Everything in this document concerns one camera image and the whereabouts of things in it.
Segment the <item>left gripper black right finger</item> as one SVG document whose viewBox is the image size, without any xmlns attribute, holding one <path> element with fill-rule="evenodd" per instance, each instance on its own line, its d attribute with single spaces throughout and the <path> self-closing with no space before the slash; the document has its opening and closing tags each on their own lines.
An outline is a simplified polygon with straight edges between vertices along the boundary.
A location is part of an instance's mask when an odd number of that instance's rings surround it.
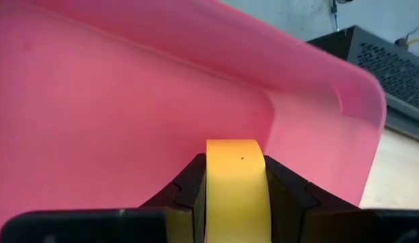
<svg viewBox="0 0 419 243">
<path fill-rule="evenodd" d="M 273 242 L 419 243 L 419 210 L 361 209 L 264 159 Z"/>
</svg>

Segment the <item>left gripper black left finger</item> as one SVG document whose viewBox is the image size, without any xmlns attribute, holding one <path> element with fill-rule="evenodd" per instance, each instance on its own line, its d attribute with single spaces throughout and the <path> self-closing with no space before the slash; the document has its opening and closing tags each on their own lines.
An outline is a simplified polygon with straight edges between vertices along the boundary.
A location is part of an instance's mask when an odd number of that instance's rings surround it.
<svg viewBox="0 0 419 243">
<path fill-rule="evenodd" d="M 187 243 L 205 240 L 206 156 L 198 154 L 137 208 L 33 211 L 12 217 L 0 243 Z"/>
</svg>

